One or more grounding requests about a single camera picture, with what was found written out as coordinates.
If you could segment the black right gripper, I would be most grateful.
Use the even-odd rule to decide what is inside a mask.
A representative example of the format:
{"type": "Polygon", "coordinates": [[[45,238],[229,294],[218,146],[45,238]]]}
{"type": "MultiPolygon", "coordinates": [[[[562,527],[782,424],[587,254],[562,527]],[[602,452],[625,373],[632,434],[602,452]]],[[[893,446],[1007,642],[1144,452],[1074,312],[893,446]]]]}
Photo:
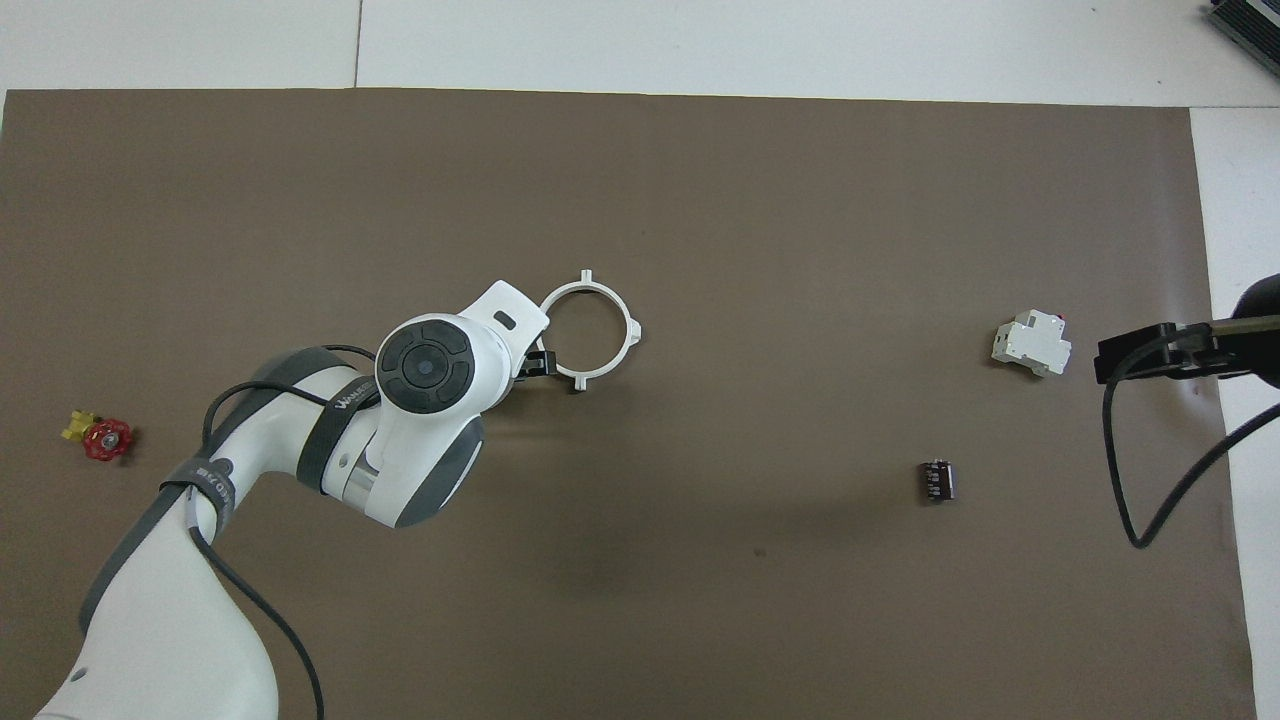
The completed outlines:
{"type": "MultiPolygon", "coordinates": [[[[1212,325],[1158,323],[1142,329],[1140,345],[1165,338],[1164,345],[1135,363],[1135,378],[1192,379],[1233,373],[1233,355],[1219,347],[1212,325]]],[[[1137,347],[1133,334],[1114,336],[1097,343],[1097,383],[1106,386],[1123,360],[1137,347]]]]}

